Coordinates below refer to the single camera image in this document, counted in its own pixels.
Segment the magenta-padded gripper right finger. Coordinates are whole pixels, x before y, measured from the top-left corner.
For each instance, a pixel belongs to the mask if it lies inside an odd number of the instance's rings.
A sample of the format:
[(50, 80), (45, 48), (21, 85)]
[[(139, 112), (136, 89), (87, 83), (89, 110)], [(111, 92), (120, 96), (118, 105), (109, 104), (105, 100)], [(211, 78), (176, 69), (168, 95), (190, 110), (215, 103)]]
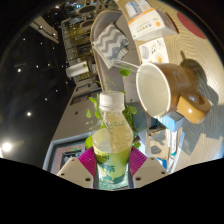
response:
[(168, 175), (155, 157), (147, 157), (135, 147), (131, 148), (128, 164), (128, 186), (140, 188)]

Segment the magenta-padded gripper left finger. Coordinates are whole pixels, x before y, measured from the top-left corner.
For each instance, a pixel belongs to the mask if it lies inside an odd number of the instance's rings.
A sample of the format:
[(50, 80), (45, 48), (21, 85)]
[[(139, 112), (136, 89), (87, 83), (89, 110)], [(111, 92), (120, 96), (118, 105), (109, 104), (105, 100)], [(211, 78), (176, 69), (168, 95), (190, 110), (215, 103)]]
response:
[(93, 148), (87, 149), (78, 158), (70, 158), (57, 175), (84, 188), (94, 188), (97, 163)]

